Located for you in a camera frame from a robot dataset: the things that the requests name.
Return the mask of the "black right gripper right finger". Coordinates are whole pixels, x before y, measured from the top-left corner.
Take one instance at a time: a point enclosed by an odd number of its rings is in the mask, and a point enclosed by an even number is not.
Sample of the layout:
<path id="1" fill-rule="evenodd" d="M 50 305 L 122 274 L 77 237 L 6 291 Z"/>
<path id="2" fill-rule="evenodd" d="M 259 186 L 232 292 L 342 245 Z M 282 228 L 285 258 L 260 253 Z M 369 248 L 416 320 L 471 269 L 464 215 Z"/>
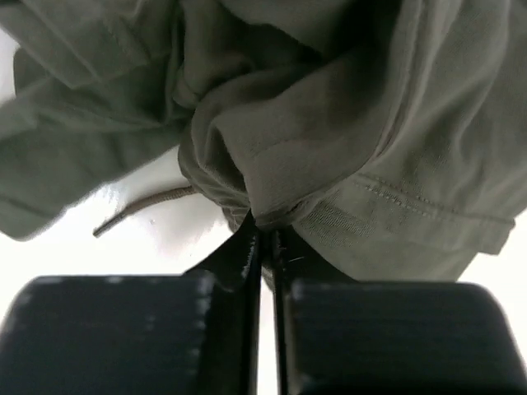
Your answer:
<path id="1" fill-rule="evenodd" d="M 354 281 L 293 230 L 271 234 L 281 394 L 523 394 L 499 304 L 481 286 Z"/>

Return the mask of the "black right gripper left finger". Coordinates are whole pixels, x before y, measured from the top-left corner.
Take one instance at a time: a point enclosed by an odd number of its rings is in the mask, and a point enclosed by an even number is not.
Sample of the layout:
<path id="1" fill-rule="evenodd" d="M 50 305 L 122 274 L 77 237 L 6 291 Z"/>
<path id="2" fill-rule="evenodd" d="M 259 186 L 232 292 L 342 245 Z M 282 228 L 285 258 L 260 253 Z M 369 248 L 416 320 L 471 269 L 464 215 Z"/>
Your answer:
<path id="1" fill-rule="evenodd" d="M 253 394 L 260 234 L 176 276 L 41 276 L 1 331 L 4 394 Z"/>

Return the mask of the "olive green shorts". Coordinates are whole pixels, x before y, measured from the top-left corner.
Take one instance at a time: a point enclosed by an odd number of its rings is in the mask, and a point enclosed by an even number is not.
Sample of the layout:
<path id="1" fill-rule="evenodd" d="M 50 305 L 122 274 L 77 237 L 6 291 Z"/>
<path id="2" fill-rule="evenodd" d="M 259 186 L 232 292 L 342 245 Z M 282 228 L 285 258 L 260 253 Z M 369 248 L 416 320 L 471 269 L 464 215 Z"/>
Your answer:
<path id="1" fill-rule="evenodd" d="M 358 280 L 454 281 L 526 208 L 523 1 L 4 1 L 1 230 L 176 148 L 233 230 Z"/>

